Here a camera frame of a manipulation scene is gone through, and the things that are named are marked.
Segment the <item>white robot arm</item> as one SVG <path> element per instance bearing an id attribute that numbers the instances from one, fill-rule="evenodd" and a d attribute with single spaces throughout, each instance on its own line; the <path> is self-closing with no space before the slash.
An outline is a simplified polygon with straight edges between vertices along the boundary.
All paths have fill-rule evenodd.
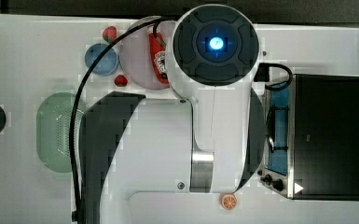
<path id="1" fill-rule="evenodd" d="M 234 192 L 249 178 L 254 25 L 217 4 L 189 10 L 167 42 L 172 100 L 113 91 L 81 120 L 78 224 L 131 224 L 138 192 Z"/>

